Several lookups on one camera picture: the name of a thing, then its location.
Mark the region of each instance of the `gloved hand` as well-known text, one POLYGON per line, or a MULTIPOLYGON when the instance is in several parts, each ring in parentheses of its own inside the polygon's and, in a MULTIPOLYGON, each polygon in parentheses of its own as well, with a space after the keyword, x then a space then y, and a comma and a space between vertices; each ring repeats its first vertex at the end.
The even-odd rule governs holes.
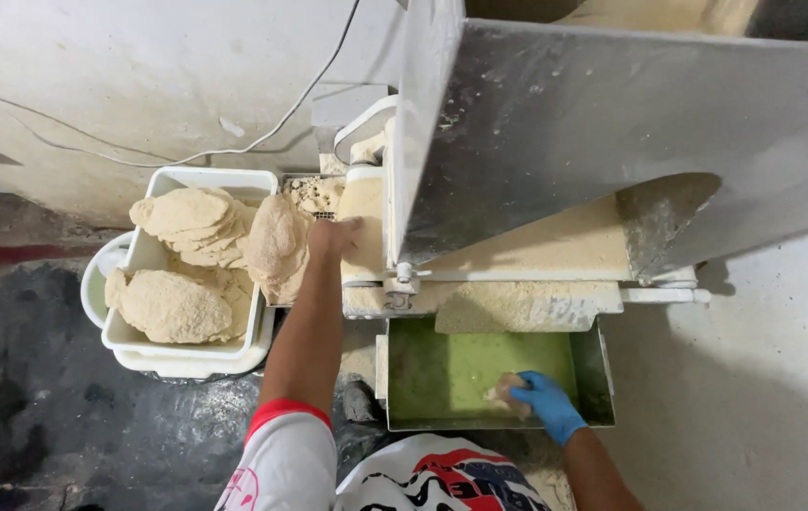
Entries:
POLYGON ((565 447, 571 434, 581 427, 587 427, 568 395, 556 382, 536 371, 524 371, 518 373, 518 376, 530 384, 529 388, 512 388, 511 396, 533 408, 533 412, 543 422, 546 433, 559 446, 565 447))

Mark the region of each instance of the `printed shirt graphic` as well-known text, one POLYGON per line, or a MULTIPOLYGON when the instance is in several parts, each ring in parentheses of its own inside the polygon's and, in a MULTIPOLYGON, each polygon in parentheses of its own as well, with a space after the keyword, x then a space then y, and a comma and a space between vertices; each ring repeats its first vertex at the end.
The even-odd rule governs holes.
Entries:
POLYGON ((216 510, 550 511, 508 459, 462 438, 410 436, 363 460, 337 489, 336 464, 325 414, 266 403, 216 510))

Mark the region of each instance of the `electrical cable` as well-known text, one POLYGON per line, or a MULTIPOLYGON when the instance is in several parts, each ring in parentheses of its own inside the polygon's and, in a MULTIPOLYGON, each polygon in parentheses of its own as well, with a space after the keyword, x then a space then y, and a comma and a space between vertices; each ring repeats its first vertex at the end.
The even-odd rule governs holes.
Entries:
POLYGON ((306 97, 309 95, 309 92, 312 91, 312 88, 316 87, 316 83, 319 82, 319 80, 322 78, 322 76, 325 75, 325 72, 329 70, 329 67, 335 61, 335 57, 337 57, 338 53, 342 51, 342 46, 344 45, 344 39, 347 38, 348 30, 351 28, 351 22, 353 22, 353 16, 357 13, 357 6, 359 4, 360 4, 360 0, 354 0, 353 1, 353 7, 351 8, 351 13, 348 15, 347 23, 344 24, 344 30, 342 31, 342 36, 338 40, 338 44, 335 46, 334 51, 331 53, 331 57, 329 58, 329 61, 326 62, 325 65, 322 66, 321 70, 319 71, 319 74, 317 74, 316 77, 313 78, 312 81, 309 82, 309 85, 307 85, 307 87, 303 90, 303 94, 301 94, 299 96, 296 103, 294 103, 294 105, 290 108, 290 110, 288 110, 288 112, 284 115, 284 117, 281 118, 281 121, 279 121, 275 125, 275 127, 272 129, 272 131, 270 131, 269 133, 265 133, 264 135, 262 135, 262 137, 260 137, 258 140, 253 142, 251 145, 248 145, 245 149, 214 149, 214 150, 211 150, 211 151, 204 151, 204 152, 199 153, 198 155, 193 155, 191 157, 183 158, 183 160, 177 160, 175 162, 167 162, 167 163, 162 163, 162 164, 136 164, 136 163, 132 163, 132 162, 125 162, 124 160, 121 160, 121 159, 118 159, 118 158, 115 158, 115 157, 109 157, 109 156, 103 155, 101 153, 93 153, 92 151, 86 151, 85 149, 80 149, 79 147, 69 147, 68 145, 57 144, 57 143, 55 143, 55 142, 53 142, 51 140, 48 140, 47 138, 44 138, 41 135, 35 133, 35 130, 33 130, 31 127, 29 127, 28 124, 26 124, 22 120, 20 120, 19 117, 17 117, 16 115, 10 114, 10 116, 12 116, 12 118, 19 121, 19 123, 22 124, 25 127, 25 129, 32 132, 32 135, 34 135, 35 138, 37 138, 38 140, 40 140, 41 142, 43 142, 43 143, 45 143, 47 145, 50 145, 51 147, 57 147, 58 149, 66 149, 68 151, 78 151, 80 153, 85 153, 87 155, 93 155, 95 157, 103 157, 103 158, 109 159, 109 160, 111 160, 113 162, 123 164, 123 165, 128 165, 128 166, 131 166, 131 167, 158 168, 158 167, 177 166, 177 165, 182 165, 182 164, 185 164, 185 163, 189 163, 189 162, 191 162, 192 160, 194 160, 196 158, 205 157, 207 155, 241 155, 243 153, 249 153, 254 147, 256 147, 257 145, 262 144, 263 142, 265 142, 269 138, 272 138, 272 136, 275 133, 278 133, 278 131, 282 127, 284 127, 284 124, 288 121, 288 119, 290 119, 290 116, 293 115, 296 112, 296 110, 299 108, 299 106, 303 104, 303 100, 306 99, 306 97))

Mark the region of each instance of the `white plastic bin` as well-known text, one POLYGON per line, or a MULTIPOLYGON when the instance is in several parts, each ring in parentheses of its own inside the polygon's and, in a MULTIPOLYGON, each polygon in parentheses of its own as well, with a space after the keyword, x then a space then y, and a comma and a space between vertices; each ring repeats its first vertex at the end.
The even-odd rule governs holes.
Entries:
MULTIPOLYGON (((224 168, 163 167, 151 176, 146 197, 157 197, 178 188, 223 188, 238 199, 262 200, 278 191, 278 177, 264 170, 239 170, 224 168)), ((125 270, 163 270, 167 267, 167 251, 158 238, 136 227, 135 236, 127 253, 125 270)), ((161 344, 149 341, 148 337, 133 328, 120 312, 108 312, 102 329, 102 342, 112 350, 132 351, 154 356, 182 356, 234 360, 250 350, 252 340, 259 331, 260 308, 265 307, 265 296, 259 284, 252 290, 252 308, 246 336, 228 343, 161 344)))

